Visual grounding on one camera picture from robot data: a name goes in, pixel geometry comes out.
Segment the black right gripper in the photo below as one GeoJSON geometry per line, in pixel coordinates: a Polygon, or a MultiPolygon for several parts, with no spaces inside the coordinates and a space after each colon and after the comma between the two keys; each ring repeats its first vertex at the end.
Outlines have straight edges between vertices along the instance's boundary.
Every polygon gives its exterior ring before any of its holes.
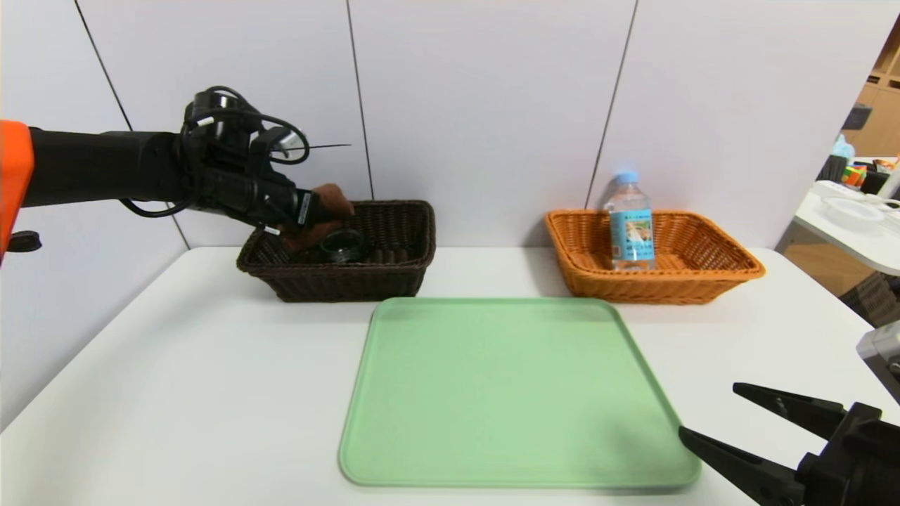
{"type": "Polygon", "coordinates": [[[734,382],[732,391],[762,409],[829,440],[796,471],[694,432],[684,426],[682,445],[759,505],[897,505],[899,428],[881,410],[734,382]]]}

